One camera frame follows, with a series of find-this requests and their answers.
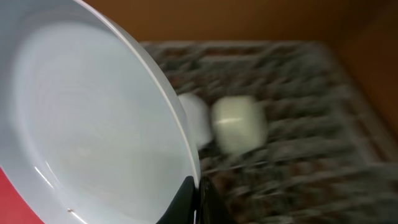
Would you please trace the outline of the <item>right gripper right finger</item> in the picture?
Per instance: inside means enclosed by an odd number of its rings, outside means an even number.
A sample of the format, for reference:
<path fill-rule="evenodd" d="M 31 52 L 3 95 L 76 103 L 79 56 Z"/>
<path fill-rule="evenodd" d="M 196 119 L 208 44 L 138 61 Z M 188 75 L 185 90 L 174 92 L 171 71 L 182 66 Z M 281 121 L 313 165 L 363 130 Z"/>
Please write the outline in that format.
<path fill-rule="evenodd" d="M 237 224 L 209 177 L 200 181 L 199 224 Z"/>

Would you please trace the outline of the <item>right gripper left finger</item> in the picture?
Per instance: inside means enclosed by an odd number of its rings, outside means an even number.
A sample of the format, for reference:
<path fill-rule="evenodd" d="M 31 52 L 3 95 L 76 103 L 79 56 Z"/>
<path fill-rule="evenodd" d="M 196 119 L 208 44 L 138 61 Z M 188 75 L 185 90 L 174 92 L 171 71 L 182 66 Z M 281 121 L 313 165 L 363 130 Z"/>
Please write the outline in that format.
<path fill-rule="evenodd" d="M 194 178 L 188 176 L 184 179 L 169 207 L 156 224 L 193 224 L 196 199 L 197 189 Z"/>

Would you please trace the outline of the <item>grey dishwasher rack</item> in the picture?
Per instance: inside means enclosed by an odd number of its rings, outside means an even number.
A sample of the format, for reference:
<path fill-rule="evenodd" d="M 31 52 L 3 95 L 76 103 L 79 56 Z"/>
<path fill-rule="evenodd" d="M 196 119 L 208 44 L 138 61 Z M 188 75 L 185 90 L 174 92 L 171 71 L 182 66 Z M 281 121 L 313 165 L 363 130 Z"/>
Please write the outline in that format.
<path fill-rule="evenodd" d="M 238 157 L 199 153 L 237 223 L 396 223 L 397 144 L 315 42 L 145 42 L 177 93 L 255 97 L 269 135 Z"/>

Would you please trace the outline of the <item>yellow plastic cup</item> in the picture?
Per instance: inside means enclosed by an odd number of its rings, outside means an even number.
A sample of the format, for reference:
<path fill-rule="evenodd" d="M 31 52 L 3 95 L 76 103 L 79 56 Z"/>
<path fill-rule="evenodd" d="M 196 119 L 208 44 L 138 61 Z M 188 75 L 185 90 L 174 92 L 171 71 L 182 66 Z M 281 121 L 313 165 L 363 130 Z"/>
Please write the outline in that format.
<path fill-rule="evenodd" d="M 253 151 L 267 141 L 266 116 L 253 96 L 220 98 L 211 108 L 211 123 L 220 151 L 229 156 Z"/>

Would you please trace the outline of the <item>light blue plate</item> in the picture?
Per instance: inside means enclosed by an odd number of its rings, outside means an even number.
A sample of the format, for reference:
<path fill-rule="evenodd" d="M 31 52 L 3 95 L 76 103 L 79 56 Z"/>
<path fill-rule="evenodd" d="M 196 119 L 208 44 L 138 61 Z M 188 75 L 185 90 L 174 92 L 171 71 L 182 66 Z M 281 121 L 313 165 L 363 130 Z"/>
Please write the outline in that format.
<path fill-rule="evenodd" d="M 84 1 L 1 2 L 1 169 L 44 223 L 191 217 L 200 185 L 168 79 Z"/>

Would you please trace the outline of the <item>white plastic spoon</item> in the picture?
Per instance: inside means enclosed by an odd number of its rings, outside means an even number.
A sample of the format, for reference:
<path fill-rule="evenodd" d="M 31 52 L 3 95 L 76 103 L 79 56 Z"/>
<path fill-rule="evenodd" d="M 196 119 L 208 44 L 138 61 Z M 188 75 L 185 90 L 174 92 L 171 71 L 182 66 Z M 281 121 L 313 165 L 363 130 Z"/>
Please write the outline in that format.
<path fill-rule="evenodd" d="M 178 98 L 187 116 L 188 125 L 197 149 L 200 151 L 213 140 L 210 126 L 209 107 L 197 95 L 182 93 Z"/>

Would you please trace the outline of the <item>red serving tray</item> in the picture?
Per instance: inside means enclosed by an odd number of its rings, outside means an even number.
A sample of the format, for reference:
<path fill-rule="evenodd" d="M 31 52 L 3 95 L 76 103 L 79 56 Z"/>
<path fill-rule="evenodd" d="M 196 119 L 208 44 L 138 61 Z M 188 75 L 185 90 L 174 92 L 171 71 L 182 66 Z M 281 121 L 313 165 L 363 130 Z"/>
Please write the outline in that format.
<path fill-rule="evenodd" d="M 18 194 L 2 169 L 0 189 L 1 224 L 44 224 Z"/>

